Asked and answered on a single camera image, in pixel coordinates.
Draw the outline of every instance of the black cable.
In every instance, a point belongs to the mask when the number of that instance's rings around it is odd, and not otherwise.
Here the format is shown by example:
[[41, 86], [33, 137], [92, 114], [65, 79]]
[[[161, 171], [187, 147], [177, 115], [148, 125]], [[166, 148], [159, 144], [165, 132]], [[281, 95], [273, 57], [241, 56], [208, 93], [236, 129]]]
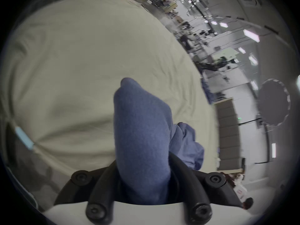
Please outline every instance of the black cable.
[[[268, 162], [272, 162], [272, 161], [266, 161], [266, 162], [262, 162], [262, 163], [268, 163]], [[254, 163], [254, 164], [261, 164], [261, 163]]]
[[257, 118], [257, 119], [254, 119], [254, 120], [251, 120], [251, 121], [248, 121], [248, 122], [243, 122], [243, 123], [239, 123], [238, 125], [243, 125], [243, 124], [246, 124], [246, 123], [249, 123], [249, 122], [254, 122], [254, 121], [257, 121], [257, 120], [260, 120], [261, 118]]

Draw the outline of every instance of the screw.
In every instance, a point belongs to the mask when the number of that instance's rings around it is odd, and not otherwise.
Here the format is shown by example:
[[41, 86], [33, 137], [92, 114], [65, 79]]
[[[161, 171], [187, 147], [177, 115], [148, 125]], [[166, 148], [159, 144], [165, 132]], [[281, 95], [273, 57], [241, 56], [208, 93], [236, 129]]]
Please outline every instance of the screw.
[[208, 220], [212, 216], [212, 210], [208, 205], [200, 205], [195, 210], [197, 220]]
[[106, 209], [100, 204], [89, 204], [86, 208], [85, 214], [90, 219], [101, 220], [106, 216]]
[[78, 181], [84, 182], [84, 181], [87, 179], [87, 175], [84, 174], [84, 173], [80, 173], [80, 174], [78, 174], [78, 175], [76, 176], [76, 179], [77, 179]]

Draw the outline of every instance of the person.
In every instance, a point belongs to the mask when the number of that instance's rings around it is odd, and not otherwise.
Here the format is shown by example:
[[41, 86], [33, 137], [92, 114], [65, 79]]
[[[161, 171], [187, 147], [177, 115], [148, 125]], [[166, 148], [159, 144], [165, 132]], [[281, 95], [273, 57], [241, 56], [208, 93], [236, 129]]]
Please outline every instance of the person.
[[254, 203], [254, 200], [252, 197], [247, 198], [242, 204], [243, 204], [243, 209], [248, 210], [249, 208], [252, 207]]
[[169, 6], [171, 2], [172, 2], [172, 0], [162, 0], [162, 4], [165, 7]]

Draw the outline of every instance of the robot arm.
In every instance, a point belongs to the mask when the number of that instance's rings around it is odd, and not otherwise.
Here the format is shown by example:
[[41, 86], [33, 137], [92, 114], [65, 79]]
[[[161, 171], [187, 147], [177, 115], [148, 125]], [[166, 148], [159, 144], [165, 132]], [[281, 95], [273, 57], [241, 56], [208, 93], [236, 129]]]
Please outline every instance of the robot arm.
[[59, 217], [58, 206], [60, 210], [68, 210], [72, 206], [77, 209], [80, 207], [81, 212], [75, 216], [81, 214], [78, 220], [84, 220], [84, 224], [118, 224], [118, 219], [124, 216], [126, 209], [130, 213], [154, 212], [152, 220], [157, 219], [164, 210], [165, 213], [170, 213], [167, 217], [177, 211], [174, 216], [178, 217], [179, 224], [201, 225], [212, 217], [210, 203], [242, 207], [223, 174], [191, 170], [172, 153], [169, 154], [169, 165], [172, 175], [169, 198], [165, 205], [132, 205], [124, 192], [126, 185], [120, 180], [116, 163], [113, 162], [107, 168], [75, 172], [57, 197], [55, 206], [45, 215]]

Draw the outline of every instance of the gray panel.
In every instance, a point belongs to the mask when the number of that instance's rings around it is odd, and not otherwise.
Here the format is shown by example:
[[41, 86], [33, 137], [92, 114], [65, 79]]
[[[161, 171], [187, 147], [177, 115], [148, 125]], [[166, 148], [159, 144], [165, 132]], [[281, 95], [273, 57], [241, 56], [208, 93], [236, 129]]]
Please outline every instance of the gray panel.
[[237, 125], [230, 126], [230, 127], [221, 127], [219, 130], [220, 138], [231, 137], [238, 134], [239, 134], [239, 130]]
[[236, 116], [235, 110], [233, 107], [225, 108], [225, 109], [218, 109], [218, 118], [227, 118], [231, 116]]
[[240, 146], [240, 135], [220, 138], [220, 148], [230, 148]]
[[216, 104], [218, 110], [233, 107], [232, 100], [227, 100], [225, 102], [220, 102]]
[[240, 169], [241, 167], [242, 167], [241, 158], [227, 159], [227, 160], [220, 161], [220, 166], [218, 170], [233, 170], [233, 169]]
[[232, 147], [232, 148], [221, 148], [219, 158], [221, 160], [224, 159], [233, 159], [240, 157], [240, 147]]
[[222, 127], [229, 127], [238, 125], [238, 119], [235, 116], [227, 117], [227, 118], [221, 118], [219, 119], [219, 126]]

